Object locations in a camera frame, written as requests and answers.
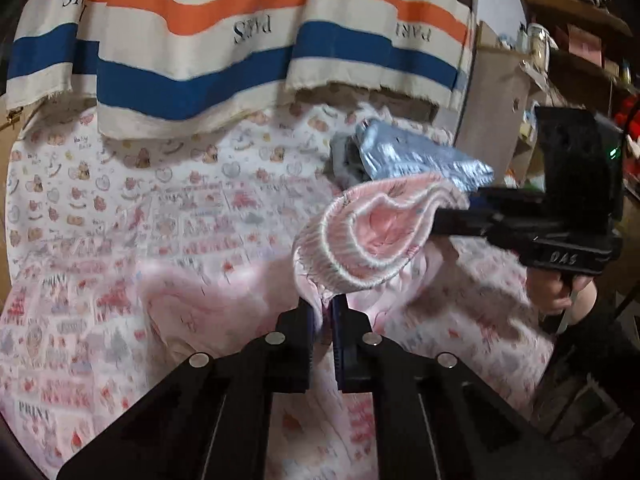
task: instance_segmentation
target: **screw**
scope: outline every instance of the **screw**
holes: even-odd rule
[[[445,368],[453,368],[458,364],[458,358],[453,354],[444,352],[444,354],[440,354],[438,356],[438,364],[440,366],[444,366]]]
[[[364,336],[362,336],[362,340],[371,346],[378,346],[382,343],[382,336],[380,334],[376,334],[375,332],[367,332]]]
[[[269,332],[266,336],[264,336],[264,340],[269,345],[281,345],[284,343],[286,336],[282,332]]]
[[[194,368],[202,368],[209,364],[209,356],[206,354],[194,354],[189,357],[189,364]]]

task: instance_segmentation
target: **pink cloth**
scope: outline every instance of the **pink cloth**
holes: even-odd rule
[[[46,242],[0,317],[0,412],[53,478],[185,356],[238,351],[272,330],[299,294],[321,320],[326,299],[338,292],[350,292],[351,306],[409,350],[460,355],[522,408],[551,352],[531,328],[522,268],[475,240],[455,242],[464,248],[457,262],[446,244],[425,244],[437,201],[465,202],[449,184],[421,179],[360,186],[337,198],[323,179],[151,193],[105,237]],[[281,203],[294,214],[278,214]],[[325,253],[315,238],[323,217],[330,219]],[[390,218],[406,219],[410,229],[396,230]],[[305,224],[292,261],[290,237]],[[349,225],[351,240],[332,239],[350,233]],[[341,251],[349,244],[365,252],[366,264],[360,252]],[[336,282],[321,264],[331,254],[345,271]],[[460,267],[465,261],[470,266]],[[393,266],[398,271],[385,279]],[[447,272],[436,276],[443,266]],[[375,283],[361,290],[358,280]],[[377,478],[370,396],[337,391],[325,343],[312,389],[274,400],[268,479]]]
[[[427,242],[440,207],[467,208],[468,201],[433,173],[348,189],[296,237],[300,295],[322,309],[334,295],[350,293],[351,308],[367,312],[372,324],[405,306],[442,264],[440,251]]]

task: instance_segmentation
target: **shiny blue bag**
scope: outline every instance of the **shiny blue bag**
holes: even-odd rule
[[[435,171],[465,192],[494,180],[494,170],[484,162],[377,119],[362,121],[355,139],[372,180]]]

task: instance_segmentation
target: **shelf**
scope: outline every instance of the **shelf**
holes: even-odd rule
[[[621,18],[614,16],[606,10],[599,9],[581,0],[524,0],[531,7],[556,10],[569,14],[575,18],[597,23],[615,30],[630,38],[633,37],[631,29]]]
[[[613,82],[613,85],[623,91],[628,92],[631,95],[637,94],[638,90],[633,85],[625,84],[619,77],[610,74],[603,68],[597,66],[591,61],[576,56],[566,50],[552,50],[551,57],[559,62],[570,65],[575,70],[586,73],[588,75],[601,78],[603,81]]]

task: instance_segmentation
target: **striped cloth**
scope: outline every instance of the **striped cloth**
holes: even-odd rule
[[[471,64],[474,0],[29,0],[9,108],[98,99],[119,139],[216,129],[341,82],[452,110]]]

